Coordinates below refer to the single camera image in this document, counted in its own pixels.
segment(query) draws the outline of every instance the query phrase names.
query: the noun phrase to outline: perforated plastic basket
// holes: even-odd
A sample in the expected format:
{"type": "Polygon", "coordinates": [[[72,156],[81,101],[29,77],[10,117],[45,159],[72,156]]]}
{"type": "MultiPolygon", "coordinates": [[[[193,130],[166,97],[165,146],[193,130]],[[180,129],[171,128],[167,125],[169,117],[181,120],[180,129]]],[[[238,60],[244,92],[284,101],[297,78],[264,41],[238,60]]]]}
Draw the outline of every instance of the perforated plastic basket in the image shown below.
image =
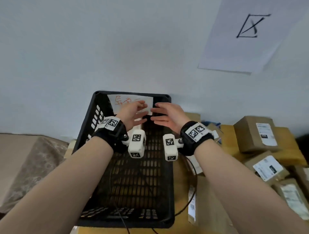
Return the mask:
{"type": "MultiPolygon", "coordinates": [[[[104,116],[114,115],[108,94],[151,96],[154,98],[154,103],[171,102],[170,96],[165,94],[95,92],[73,152],[90,139],[95,127],[104,116]]],[[[114,153],[81,213],[78,226],[124,227],[115,204],[128,228],[169,228],[173,225],[175,220],[173,164],[164,158],[162,140],[162,136],[170,133],[170,130],[155,125],[150,119],[143,124],[142,129],[145,130],[147,138],[144,157],[132,159],[128,152],[114,153]]]]}

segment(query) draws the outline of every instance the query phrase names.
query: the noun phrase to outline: person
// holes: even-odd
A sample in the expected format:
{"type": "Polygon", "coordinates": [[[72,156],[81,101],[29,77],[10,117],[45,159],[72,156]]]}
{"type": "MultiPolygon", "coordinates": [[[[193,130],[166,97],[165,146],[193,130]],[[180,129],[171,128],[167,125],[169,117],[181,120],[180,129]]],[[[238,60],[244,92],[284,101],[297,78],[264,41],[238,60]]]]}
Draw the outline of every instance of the person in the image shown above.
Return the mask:
{"type": "MultiPolygon", "coordinates": [[[[124,105],[116,117],[129,131],[146,122],[144,101],[124,105]]],[[[157,125],[179,133],[190,121],[179,105],[156,103],[152,116],[157,125]]],[[[99,183],[111,157],[112,147],[92,137],[40,183],[0,221],[1,234],[70,233],[99,183]]],[[[212,139],[194,151],[205,176],[239,233],[309,233],[309,227],[254,173],[212,139]]]]}

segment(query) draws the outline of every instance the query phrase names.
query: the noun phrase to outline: hand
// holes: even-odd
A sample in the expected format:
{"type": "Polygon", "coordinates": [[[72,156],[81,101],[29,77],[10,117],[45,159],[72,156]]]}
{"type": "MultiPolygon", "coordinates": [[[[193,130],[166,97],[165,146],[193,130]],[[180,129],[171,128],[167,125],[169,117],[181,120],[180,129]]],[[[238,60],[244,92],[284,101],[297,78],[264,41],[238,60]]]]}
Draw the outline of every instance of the hand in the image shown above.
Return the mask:
{"type": "Polygon", "coordinates": [[[173,103],[158,102],[155,104],[158,108],[151,108],[154,113],[165,114],[163,116],[153,116],[150,119],[157,125],[169,127],[174,132],[180,133],[181,128],[190,121],[183,109],[173,103]]]}
{"type": "Polygon", "coordinates": [[[135,121],[135,119],[142,118],[143,116],[148,114],[148,111],[143,111],[141,113],[137,113],[147,107],[145,101],[131,102],[123,105],[120,112],[116,115],[117,118],[125,125],[127,132],[131,130],[134,126],[140,125],[147,121],[147,119],[142,119],[139,121],[135,121]]]}

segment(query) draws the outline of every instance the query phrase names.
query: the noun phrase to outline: yellow surface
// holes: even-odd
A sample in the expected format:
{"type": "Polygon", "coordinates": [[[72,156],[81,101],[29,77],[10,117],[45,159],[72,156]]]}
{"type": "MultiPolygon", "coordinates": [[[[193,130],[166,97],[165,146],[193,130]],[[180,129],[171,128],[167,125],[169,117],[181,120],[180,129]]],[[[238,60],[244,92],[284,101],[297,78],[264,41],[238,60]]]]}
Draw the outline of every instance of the yellow surface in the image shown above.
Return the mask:
{"type": "MultiPolygon", "coordinates": [[[[246,155],[241,154],[238,149],[237,139],[232,125],[221,125],[224,133],[222,138],[223,150],[242,161],[247,158],[246,155]]],[[[281,151],[274,153],[273,156],[283,165],[306,165],[306,160],[298,149],[297,143],[288,128],[276,127],[275,131],[278,136],[278,144],[282,148],[281,151]]],[[[173,163],[174,166],[174,196],[175,196],[175,212],[181,210],[188,202],[188,172],[182,160],[177,160],[173,163]]],[[[169,229],[156,229],[159,234],[164,233],[207,233],[201,230],[200,227],[195,227],[188,222],[188,208],[175,218],[174,225],[169,229]]],[[[151,229],[146,228],[132,228],[132,234],[153,234],[151,229]]],[[[85,228],[80,227],[78,234],[125,234],[124,228],[85,228]]]]}

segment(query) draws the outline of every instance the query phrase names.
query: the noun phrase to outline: white wall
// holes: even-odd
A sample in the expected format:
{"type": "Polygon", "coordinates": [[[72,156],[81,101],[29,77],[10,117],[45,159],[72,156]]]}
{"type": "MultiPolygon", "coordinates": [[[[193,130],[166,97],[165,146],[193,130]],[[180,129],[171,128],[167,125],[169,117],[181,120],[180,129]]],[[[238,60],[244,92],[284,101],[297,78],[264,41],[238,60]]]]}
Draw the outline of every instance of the white wall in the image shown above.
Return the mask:
{"type": "Polygon", "coordinates": [[[197,69],[217,0],[0,3],[0,132],[77,137],[97,90],[165,93],[203,119],[309,132],[309,14],[266,70],[197,69]]]}

